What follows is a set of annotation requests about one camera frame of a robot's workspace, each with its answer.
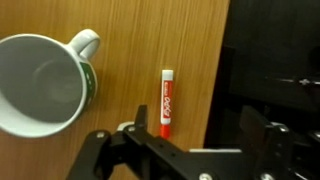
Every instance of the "dark background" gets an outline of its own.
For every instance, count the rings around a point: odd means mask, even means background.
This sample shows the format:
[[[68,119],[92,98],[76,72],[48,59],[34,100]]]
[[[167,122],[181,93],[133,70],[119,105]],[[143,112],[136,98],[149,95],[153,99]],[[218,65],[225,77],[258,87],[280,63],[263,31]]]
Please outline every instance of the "dark background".
[[[205,147],[237,144],[243,105],[320,129],[320,88],[292,81],[304,78],[320,81],[320,1],[231,0]]]

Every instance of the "red label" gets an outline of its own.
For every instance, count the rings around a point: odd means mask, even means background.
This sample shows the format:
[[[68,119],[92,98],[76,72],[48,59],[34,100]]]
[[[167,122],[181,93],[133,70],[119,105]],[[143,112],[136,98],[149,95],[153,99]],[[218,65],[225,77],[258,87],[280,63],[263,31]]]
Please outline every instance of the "red label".
[[[163,118],[171,118],[172,81],[163,82]]]

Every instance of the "wood grain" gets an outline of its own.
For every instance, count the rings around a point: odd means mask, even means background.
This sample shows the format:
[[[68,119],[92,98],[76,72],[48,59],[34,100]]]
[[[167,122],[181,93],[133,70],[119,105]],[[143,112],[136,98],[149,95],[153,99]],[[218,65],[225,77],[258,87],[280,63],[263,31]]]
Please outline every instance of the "wood grain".
[[[99,91],[64,131],[40,139],[0,132],[0,179],[65,179],[85,136],[114,132],[149,108],[149,132],[159,134],[160,75],[175,71],[170,141],[182,149],[203,145],[228,0],[2,0],[0,38],[47,35],[67,43],[91,28],[102,39],[92,59]],[[125,167],[112,179],[134,179]]]

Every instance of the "black machine part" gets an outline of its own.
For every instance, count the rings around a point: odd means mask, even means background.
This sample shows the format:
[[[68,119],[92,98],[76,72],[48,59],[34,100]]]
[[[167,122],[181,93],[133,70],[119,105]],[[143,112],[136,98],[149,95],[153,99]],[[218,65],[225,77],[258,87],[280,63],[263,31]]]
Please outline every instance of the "black machine part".
[[[122,163],[144,180],[316,179],[301,163],[292,163],[294,138],[285,125],[272,124],[244,107],[240,127],[247,140],[240,152],[184,152],[147,132],[147,106],[142,105],[134,125],[113,135],[90,133],[67,180],[106,180]]]

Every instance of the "white mug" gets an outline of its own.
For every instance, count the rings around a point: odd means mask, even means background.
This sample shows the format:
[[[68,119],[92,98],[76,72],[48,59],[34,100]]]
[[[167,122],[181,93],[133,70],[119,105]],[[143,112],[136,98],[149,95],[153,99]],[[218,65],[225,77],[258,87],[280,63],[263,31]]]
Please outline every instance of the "white mug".
[[[68,44],[18,34],[0,41],[0,129],[21,137],[57,133],[74,122],[96,94],[88,61],[99,36],[79,32]]]

